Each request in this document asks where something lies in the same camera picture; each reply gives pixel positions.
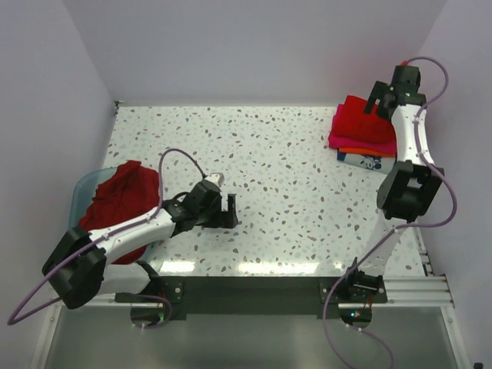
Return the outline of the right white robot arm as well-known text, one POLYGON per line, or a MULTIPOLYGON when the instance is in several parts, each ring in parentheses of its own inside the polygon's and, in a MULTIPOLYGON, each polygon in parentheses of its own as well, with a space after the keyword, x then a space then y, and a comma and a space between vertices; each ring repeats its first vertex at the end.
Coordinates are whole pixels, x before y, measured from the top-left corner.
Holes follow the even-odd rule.
POLYGON ((427 98, 419 92, 419 68, 407 64, 394 69, 391 83, 376 82, 365 106, 388 120, 396 135, 397 160, 377 191, 378 217, 362 258, 354 259, 344 280, 337 286, 339 299, 365 302, 384 293, 387 262, 404 233, 426 214, 444 173, 433 173, 434 163, 425 128, 427 98))

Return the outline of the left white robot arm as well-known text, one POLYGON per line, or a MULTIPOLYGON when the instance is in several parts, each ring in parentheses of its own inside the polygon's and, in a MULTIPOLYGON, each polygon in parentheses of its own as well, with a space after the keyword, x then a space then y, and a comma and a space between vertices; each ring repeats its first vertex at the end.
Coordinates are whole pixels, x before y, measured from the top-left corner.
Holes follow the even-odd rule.
POLYGON ((166 241, 196 226, 232 229, 238 225, 236 196, 223 196, 210 178, 184 198, 174 197, 129 221, 84 231, 69 229, 42 268, 43 275, 69 309, 100 294, 133 294, 152 301, 165 294, 158 272, 145 261, 117 264, 138 248, 166 241))

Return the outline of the bright red t-shirt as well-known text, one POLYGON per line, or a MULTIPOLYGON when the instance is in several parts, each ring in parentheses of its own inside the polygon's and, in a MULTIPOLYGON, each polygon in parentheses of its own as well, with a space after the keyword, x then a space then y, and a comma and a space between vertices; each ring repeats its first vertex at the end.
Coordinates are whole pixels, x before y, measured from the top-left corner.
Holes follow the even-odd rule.
POLYGON ((367 101, 348 95, 332 119, 331 134, 365 144, 393 145, 396 135, 391 123, 375 114, 376 106, 364 113, 367 101))

